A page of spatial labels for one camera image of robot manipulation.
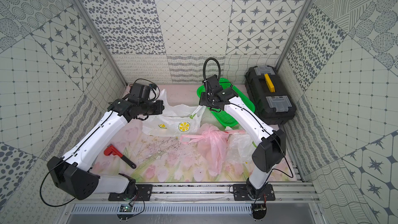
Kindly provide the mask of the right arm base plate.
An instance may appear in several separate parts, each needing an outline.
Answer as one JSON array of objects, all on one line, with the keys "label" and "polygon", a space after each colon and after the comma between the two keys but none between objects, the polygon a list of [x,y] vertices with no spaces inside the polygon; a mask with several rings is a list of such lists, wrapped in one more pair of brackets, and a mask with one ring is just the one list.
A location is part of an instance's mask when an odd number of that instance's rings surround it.
[{"label": "right arm base plate", "polygon": [[255,189],[247,184],[234,184],[232,185],[232,194],[235,201],[276,200],[273,186],[269,183],[261,189]]}]

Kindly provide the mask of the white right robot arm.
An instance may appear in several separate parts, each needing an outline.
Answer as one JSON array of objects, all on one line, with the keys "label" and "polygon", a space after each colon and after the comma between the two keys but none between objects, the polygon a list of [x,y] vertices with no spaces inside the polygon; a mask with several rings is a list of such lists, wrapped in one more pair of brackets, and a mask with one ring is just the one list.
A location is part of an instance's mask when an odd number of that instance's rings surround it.
[{"label": "white right robot arm", "polygon": [[205,78],[203,86],[205,91],[201,93],[200,105],[231,115],[254,141],[256,149],[251,157],[255,167],[247,180],[247,188],[260,192],[267,184],[272,169],[285,158],[285,134],[257,117],[232,87],[223,88],[216,75]]}]

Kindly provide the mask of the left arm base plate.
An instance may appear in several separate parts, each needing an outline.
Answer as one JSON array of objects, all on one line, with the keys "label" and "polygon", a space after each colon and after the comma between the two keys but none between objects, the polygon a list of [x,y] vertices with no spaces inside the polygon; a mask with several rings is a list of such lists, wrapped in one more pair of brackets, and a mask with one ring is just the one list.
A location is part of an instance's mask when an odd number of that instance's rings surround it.
[{"label": "left arm base plate", "polygon": [[125,192],[117,194],[110,193],[108,201],[131,201],[138,197],[138,201],[149,201],[152,194],[153,185],[135,184],[127,187]]}]

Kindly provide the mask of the white lemon print bag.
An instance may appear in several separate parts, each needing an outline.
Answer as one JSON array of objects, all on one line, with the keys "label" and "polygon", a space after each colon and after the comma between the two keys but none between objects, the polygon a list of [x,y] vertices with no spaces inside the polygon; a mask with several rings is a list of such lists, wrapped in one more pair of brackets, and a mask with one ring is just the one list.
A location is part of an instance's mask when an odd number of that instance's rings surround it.
[{"label": "white lemon print bag", "polygon": [[248,134],[230,135],[228,139],[226,162],[252,163],[256,145]]}]

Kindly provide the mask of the pink patterned plastic bag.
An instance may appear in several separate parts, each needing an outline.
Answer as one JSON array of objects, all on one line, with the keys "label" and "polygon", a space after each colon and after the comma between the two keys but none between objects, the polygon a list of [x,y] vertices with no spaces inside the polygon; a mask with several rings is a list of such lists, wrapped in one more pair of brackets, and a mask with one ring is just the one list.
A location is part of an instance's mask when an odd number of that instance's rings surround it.
[{"label": "pink patterned plastic bag", "polygon": [[226,160],[229,136],[245,133],[244,130],[231,128],[222,131],[213,124],[205,123],[196,135],[182,135],[180,141],[183,144],[196,143],[198,152],[207,161],[209,174],[216,176],[221,173]]}]

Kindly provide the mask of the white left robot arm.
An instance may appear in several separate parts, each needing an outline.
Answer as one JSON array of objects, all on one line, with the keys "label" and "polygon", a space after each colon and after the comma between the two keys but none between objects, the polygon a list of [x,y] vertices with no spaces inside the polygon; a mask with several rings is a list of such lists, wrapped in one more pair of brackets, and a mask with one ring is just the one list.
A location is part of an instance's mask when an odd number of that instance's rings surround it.
[{"label": "white left robot arm", "polygon": [[117,99],[98,124],[70,151],[60,158],[52,157],[47,167],[55,186],[77,200],[92,194],[118,194],[122,199],[136,196],[135,180],[125,174],[100,176],[90,172],[98,155],[110,145],[112,138],[132,119],[140,115],[160,115],[162,100],[132,103]]}]

